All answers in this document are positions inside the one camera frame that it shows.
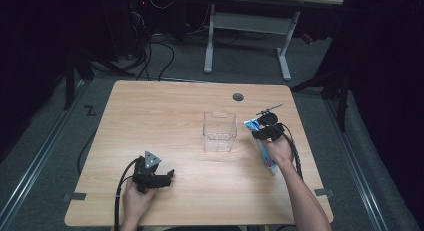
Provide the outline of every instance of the transparent box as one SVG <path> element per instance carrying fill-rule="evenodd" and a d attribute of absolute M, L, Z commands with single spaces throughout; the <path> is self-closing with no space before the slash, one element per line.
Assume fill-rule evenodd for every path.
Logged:
<path fill-rule="evenodd" d="M 206 112 L 203 119 L 203 149 L 229 152 L 237 137 L 236 115 Z"/>

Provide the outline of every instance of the gray carpet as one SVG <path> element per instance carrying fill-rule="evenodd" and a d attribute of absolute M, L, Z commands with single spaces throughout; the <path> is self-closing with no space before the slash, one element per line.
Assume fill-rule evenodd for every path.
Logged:
<path fill-rule="evenodd" d="M 172 64 L 163 73 L 167 78 L 226 83 L 284 84 L 294 86 L 312 78 L 331 40 L 317 41 L 307 45 L 294 39 L 287 52 L 292 81 L 282 79 L 275 48 L 282 37 L 257 39 L 257 34 L 245 34 L 234 39 L 225 35 L 217 37 L 212 74 L 203 73 L 206 40 L 204 36 L 191 36 L 184 42 L 171 37 L 155 37 L 165 40 L 175 52 Z M 171 51 L 161 45 L 152 45 L 152 60 L 148 73 L 157 77 L 172 57 Z M 125 66 L 130 61 L 122 60 Z M 132 70 L 138 74 L 140 67 Z M 33 184 L 26 199 L 16 213 L 10 230 L 110 230 L 110 227 L 74 228 L 64 224 L 69 202 L 65 194 L 72 193 L 78 182 L 77 159 L 87 140 L 96 130 L 116 80 L 129 79 L 111 73 L 96 72 L 95 79 L 82 93 L 75 108 L 52 147 L 52 153 Z M 319 88 L 307 89 L 294 94 L 308 140 L 311 145 L 324 187 L 331 189 L 329 198 L 334 213 L 333 230 L 374 230 L 361 193 L 354 181 L 344 152 L 338 129 L 332 121 Z M 50 129 L 62 113 L 64 105 L 64 82 L 61 82 L 50 100 L 34 116 L 30 127 L 15 146 L 8 158 L 0 165 L 1 196 L 4 207 L 29 167 L 32 159 L 46 139 Z M 375 147 L 361 121 L 352 96 L 346 115 L 346 135 L 349 137 L 358 162 L 370 184 L 384 215 L 388 230 L 419 230 L 405 207 L 387 170 L 381 163 Z M 89 147 L 82 156 L 82 165 Z"/>

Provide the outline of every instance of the human arm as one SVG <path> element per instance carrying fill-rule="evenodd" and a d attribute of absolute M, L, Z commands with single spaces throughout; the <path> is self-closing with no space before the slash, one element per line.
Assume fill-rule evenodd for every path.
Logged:
<path fill-rule="evenodd" d="M 143 194 L 137 190 L 137 184 L 131 178 L 127 179 L 123 196 L 124 221 L 121 225 L 121 231 L 137 230 L 138 224 L 147 212 L 156 192 L 156 189 L 150 189 Z"/>
<path fill-rule="evenodd" d="M 331 230 L 320 203 L 300 178 L 293 165 L 293 152 L 282 136 L 274 142 L 263 141 L 286 181 L 296 227 L 299 230 Z"/>

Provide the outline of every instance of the desk leg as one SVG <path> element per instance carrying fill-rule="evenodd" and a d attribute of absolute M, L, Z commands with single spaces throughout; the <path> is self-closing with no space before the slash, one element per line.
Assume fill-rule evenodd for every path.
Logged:
<path fill-rule="evenodd" d="M 212 73 L 212 62 L 213 62 L 213 31 L 215 26 L 215 5 L 211 4 L 211 14 L 209 18 L 209 40 L 208 46 L 206 47 L 206 58 L 205 58 L 205 73 Z"/>
<path fill-rule="evenodd" d="M 288 30 L 287 35 L 286 35 L 286 40 L 284 42 L 284 46 L 282 48 L 277 48 L 278 60 L 280 61 L 280 68 L 281 68 L 281 72 L 283 73 L 283 79 L 285 81 L 291 80 L 290 70 L 289 70 L 289 67 L 287 65 L 287 60 L 286 60 L 286 51 L 289 47 L 290 40 L 293 36 L 294 29 L 296 28 L 296 24 L 297 24 L 297 20 L 299 19 L 299 15 L 300 15 L 299 11 L 294 13 L 293 18 L 290 22 L 289 30 Z"/>

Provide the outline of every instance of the human hand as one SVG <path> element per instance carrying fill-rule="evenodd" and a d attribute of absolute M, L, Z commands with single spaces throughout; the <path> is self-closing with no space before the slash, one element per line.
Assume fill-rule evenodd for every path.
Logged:
<path fill-rule="evenodd" d="M 147 212 L 157 189 L 150 189 L 143 194 L 137 190 L 137 184 L 132 178 L 127 179 L 123 196 L 124 221 L 121 231 L 137 230 L 141 217 Z"/>
<path fill-rule="evenodd" d="M 269 140 L 262 140 L 262 142 L 277 164 L 293 163 L 293 152 L 289 142 L 284 136 L 281 136 L 273 142 Z"/>

